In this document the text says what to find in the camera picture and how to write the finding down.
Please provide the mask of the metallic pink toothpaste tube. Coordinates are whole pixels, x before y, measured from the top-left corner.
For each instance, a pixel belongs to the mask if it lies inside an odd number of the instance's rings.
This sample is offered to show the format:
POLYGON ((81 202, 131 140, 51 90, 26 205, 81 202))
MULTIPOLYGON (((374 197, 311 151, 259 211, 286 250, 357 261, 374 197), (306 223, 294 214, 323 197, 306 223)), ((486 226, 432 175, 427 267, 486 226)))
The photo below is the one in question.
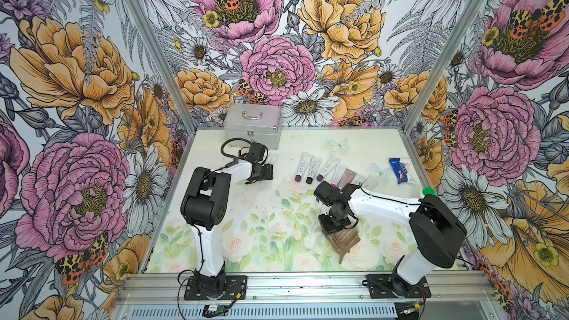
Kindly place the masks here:
POLYGON ((346 185, 350 184, 355 179, 356 176, 357 176, 356 172, 347 168, 345 172, 342 174, 342 177, 339 180, 337 187, 340 190, 343 189, 346 185))

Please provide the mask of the purple cap toothpaste tube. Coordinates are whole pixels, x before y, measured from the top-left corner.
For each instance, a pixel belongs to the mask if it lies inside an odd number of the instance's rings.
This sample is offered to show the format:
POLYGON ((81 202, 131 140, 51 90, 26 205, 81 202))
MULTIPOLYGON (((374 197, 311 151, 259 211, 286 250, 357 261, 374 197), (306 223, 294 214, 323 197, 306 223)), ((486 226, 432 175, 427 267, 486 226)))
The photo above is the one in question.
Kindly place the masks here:
POLYGON ((303 152, 302 153, 302 157, 299 163, 299 167, 296 170, 296 175, 295 175, 295 182, 301 182, 302 181, 302 177, 304 176, 306 170, 309 167, 309 164, 311 163, 312 160, 312 155, 309 154, 308 152, 303 152))
POLYGON ((330 156, 320 172, 317 174, 317 181, 322 182, 326 176, 338 165, 341 159, 337 156, 330 156))

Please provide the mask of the dark green cap toothpaste tube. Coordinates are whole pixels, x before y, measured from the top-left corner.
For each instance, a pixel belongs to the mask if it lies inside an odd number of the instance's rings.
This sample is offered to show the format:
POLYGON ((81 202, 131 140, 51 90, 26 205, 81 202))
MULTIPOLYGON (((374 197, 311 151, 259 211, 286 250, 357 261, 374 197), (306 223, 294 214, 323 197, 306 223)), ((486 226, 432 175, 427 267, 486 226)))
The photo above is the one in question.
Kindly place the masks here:
POLYGON ((279 154, 277 153, 270 153, 268 159, 266 161, 267 164, 276 164, 279 159, 279 154))

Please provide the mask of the black cap toothpaste tube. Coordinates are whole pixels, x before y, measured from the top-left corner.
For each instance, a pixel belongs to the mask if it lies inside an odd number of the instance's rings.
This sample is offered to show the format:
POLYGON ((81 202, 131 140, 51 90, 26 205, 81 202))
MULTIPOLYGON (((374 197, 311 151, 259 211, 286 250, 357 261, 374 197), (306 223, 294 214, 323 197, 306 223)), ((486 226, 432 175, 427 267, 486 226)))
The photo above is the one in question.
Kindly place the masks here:
POLYGON ((365 180, 367 179, 367 176, 364 176, 362 174, 357 174, 354 178, 354 180, 352 181, 352 183, 354 185, 360 185, 363 184, 365 182, 365 180))

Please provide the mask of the pink cap toothpaste tube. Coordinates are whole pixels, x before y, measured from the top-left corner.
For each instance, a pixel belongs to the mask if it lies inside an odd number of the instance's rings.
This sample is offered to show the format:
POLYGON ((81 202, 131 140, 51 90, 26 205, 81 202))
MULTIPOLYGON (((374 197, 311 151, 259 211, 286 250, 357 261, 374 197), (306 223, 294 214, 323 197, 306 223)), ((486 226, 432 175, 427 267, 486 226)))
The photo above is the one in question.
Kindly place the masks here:
POLYGON ((329 183, 333 186, 333 187, 337 187, 340 180, 342 179, 342 176, 344 175, 345 171, 347 169, 347 166, 344 164, 338 164, 335 167, 335 170, 330 178, 329 183))

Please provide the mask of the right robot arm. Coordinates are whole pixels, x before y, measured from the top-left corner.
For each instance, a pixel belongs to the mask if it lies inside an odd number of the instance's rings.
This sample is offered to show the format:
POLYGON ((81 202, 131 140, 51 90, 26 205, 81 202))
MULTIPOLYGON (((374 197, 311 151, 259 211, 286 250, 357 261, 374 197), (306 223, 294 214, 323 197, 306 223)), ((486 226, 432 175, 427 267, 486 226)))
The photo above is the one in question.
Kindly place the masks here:
POLYGON ((319 215, 319 223, 341 257, 360 242, 357 225, 363 217, 386 220, 412 232, 416 249, 402 256, 391 274, 363 280, 373 299, 427 299, 431 293, 426 276, 436 268, 452 268, 466 239, 465 226, 434 194, 404 199, 373 193, 362 185, 339 189, 321 182, 314 196, 328 208, 319 215))

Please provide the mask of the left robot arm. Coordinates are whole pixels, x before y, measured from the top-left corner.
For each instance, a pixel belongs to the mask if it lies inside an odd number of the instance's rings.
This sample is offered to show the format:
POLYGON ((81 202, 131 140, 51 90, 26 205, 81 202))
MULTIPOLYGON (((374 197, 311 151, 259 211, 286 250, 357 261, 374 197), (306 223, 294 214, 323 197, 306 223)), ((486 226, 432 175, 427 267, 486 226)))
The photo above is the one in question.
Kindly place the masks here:
POLYGON ((182 217, 194 229, 197 247, 197 266, 187 292, 209 299, 221 298, 229 288, 219 225, 228 212, 232 186, 242 181, 251 185, 274 178, 274 167, 267 163, 268 148, 259 142, 228 139, 220 152, 229 162, 213 170, 197 167, 180 205, 182 217))

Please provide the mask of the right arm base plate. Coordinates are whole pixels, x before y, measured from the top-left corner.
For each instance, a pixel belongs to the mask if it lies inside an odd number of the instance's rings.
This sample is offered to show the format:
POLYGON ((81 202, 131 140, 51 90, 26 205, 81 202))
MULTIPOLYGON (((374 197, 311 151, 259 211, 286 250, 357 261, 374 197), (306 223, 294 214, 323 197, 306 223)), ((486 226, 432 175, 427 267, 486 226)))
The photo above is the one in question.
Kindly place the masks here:
POLYGON ((429 299, 431 290, 426 278, 417 284, 409 284, 394 274, 368 274, 362 281, 372 299, 429 299))

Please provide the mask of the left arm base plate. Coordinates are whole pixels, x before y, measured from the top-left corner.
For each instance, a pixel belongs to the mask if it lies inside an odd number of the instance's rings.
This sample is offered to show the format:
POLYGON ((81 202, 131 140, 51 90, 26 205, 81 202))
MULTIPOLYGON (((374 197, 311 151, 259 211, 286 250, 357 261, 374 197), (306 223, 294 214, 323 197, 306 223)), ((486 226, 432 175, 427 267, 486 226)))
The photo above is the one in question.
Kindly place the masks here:
POLYGON ((247 291, 247 276, 192 276, 185 285, 185 301, 243 300, 247 291))

